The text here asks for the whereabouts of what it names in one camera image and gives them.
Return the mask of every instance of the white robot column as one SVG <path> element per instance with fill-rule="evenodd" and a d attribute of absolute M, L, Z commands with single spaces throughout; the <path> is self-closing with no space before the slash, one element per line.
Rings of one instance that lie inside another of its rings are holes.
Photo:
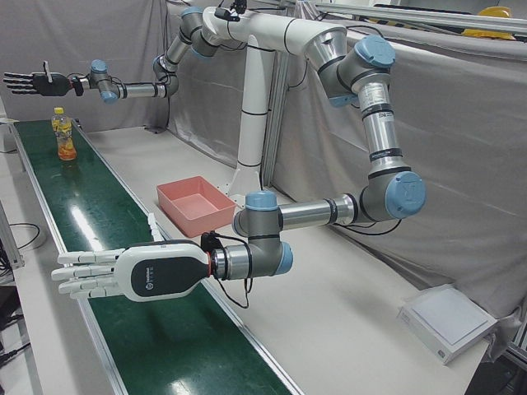
<path fill-rule="evenodd" d="M 249 36 L 245 60 L 238 162 L 234 178 L 227 185 L 227 195 L 239 206 L 244 205 L 248 191 L 261 189 L 259 174 L 275 52 L 259 44 L 253 35 Z"/>

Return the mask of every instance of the green conveyor belt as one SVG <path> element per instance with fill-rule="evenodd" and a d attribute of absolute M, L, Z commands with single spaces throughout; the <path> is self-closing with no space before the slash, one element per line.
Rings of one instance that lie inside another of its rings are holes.
<path fill-rule="evenodd" d="M 68 251 L 151 240 L 145 214 L 77 130 L 77 159 L 63 162 L 49 121 L 16 129 Z M 90 304 L 131 395 L 289 393 L 201 285 L 178 300 Z"/>

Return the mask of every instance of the white box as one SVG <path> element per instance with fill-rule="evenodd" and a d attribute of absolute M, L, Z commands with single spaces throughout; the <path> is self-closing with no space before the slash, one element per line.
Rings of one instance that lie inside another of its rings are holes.
<path fill-rule="evenodd" d="M 487 335 L 496 319 L 452 286 L 422 292 L 398 318 L 443 365 Z"/>

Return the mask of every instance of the blue joint cap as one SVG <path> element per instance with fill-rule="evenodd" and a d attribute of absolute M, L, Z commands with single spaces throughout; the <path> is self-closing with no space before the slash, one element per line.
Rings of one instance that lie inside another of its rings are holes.
<path fill-rule="evenodd" d="M 256 211 L 277 210 L 277 195 L 271 191 L 257 191 L 247 193 L 245 196 L 245 208 Z"/>
<path fill-rule="evenodd" d="M 330 97 L 329 103 L 333 107 L 343 107 L 345 105 L 350 105 L 351 103 L 354 103 L 357 101 L 357 95 L 344 95 L 344 96 L 337 96 L 337 97 Z"/>
<path fill-rule="evenodd" d="M 104 74 L 108 72 L 108 66 L 104 60 L 96 59 L 91 62 L 91 70 L 97 74 Z"/>
<path fill-rule="evenodd" d="M 402 171 L 388 184 L 385 206 L 393 218 L 406 218 L 418 213 L 427 200 L 427 189 L 421 177 L 412 171 Z"/>
<path fill-rule="evenodd" d="M 114 92 L 110 92 L 110 91 L 102 91 L 100 93 L 100 98 L 107 105 L 112 105 L 119 99 L 119 97 Z"/>
<path fill-rule="evenodd" d="M 185 16 L 185 15 L 188 15 L 188 14 L 203 14 L 203 9 L 201 7 L 189 7 L 189 8 L 185 8 L 182 12 L 181 12 L 181 17 Z"/>
<path fill-rule="evenodd" d="M 368 35 L 353 48 L 371 66 L 390 68 L 395 63 L 395 51 L 388 41 L 378 35 Z"/>
<path fill-rule="evenodd" d="M 276 276 L 277 274 L 284 274 L 291 270 L 293 266 L 293 252 L 291 250 L 291 246 L 282 241 L 282 259 L 280 260 L 280 264 L 278 265 L 278 269 L 273 274 Z"/>
<path fill-rule="evenodd" d="M 202 55 L 200 54 L 197 50 L 195 50 L 194 48 L 190 47 L 190 52 L 192 52 L 192 54 L 196 57 L 198 57 L 198 59 L 200 60 L 204 60 L 205 62 L 210 62 L 211 60 L 211 57 L 210 56 L 205 56 L 205 55 Z"/>
<path fill-rule="evenodd" d="M 156 63 L 159 63 L 159 59 L 161 59 L 161 56 L 163 55 L 158 55 L 154 58 L 154 60 L 152 61 L 152 66 L 155 66 Z"/>

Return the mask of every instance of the plastic bottle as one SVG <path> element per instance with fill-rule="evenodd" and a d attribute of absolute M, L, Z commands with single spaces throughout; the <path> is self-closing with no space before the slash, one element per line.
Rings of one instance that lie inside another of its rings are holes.
<path fill-rule="evenodd" d="M 77 151 L 73 146 L 72 120 L 64 114 L 62 107 L 55 107 L 55 115 L 51 118 L 51 127 L 57 138 L 58 157 L 61 160 L 77 158 Z"/>

